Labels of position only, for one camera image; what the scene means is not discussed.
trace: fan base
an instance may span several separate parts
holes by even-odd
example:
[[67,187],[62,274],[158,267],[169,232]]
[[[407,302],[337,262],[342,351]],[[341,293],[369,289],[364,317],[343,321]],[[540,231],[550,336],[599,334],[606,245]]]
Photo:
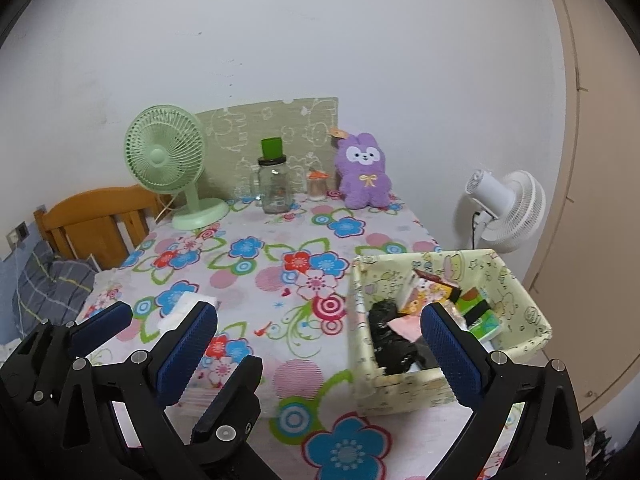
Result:
[[187,206],[174,212],[172,225],[178,231],[192,231],[211,225],[224,218],[229,212],[229,206],[219,198],[203,198],[200,200],[200,210],[192,213]]

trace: purple plush toy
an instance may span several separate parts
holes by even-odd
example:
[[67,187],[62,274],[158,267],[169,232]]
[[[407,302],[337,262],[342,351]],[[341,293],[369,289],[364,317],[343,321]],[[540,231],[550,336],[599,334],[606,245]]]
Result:
[[391,180],[385,173],[385,154],[373,135],[349,135],[340,139],[335,167],[342,177],[340,191],[349,209],[389,206]]

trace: white fan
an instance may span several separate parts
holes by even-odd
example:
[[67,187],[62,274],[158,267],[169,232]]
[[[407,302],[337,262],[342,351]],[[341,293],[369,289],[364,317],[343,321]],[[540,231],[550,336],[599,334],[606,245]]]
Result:
[[502,180],[475,170],[466,195],[482,208],[474,218],[474,244],[482,239],[498,253],[510,253],[540,227],[545,213],[545,190],[527,171],[514,171]]

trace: wall socket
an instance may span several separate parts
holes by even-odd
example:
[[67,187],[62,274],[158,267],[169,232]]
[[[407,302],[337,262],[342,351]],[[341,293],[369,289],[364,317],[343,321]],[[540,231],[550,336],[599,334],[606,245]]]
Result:
[[18,244],[27,236],[29,236],[29,230],[27,229],[27,224],[25,222],[22,222],[17,228],[9,232],[6,236],[6,241],[9,244],[11,252],[15,251]]

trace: table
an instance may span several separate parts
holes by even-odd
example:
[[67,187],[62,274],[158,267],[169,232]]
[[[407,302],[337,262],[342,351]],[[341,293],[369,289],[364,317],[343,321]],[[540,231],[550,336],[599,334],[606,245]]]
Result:
[[[349,210],[335,191],[324,202],[297,195],[292,211],[277,216],[251,202],[230,207],[219,223],[194,232],[160,224],[103,290],[94,291],[80,321],[116,300],[132,306],[134,320],[89,356],[92,364],[150,349],[158,321],[184,292],[215,296],[218,333],[188,391],[215,392],[245,355],[262,357],[257,394],[265,418],[249,442],[283,480],[425,478],[471,411],[453,403],[358,416],[350,395],[344,297],[357,254],[440,250],[437,242],[393,195],[386,209]],[[183,437],[193,425],[185,398],[171,411]],[[485,475],[501,462],[518,418],[515,408]],[[130,428],[126,435],[135,444]]]

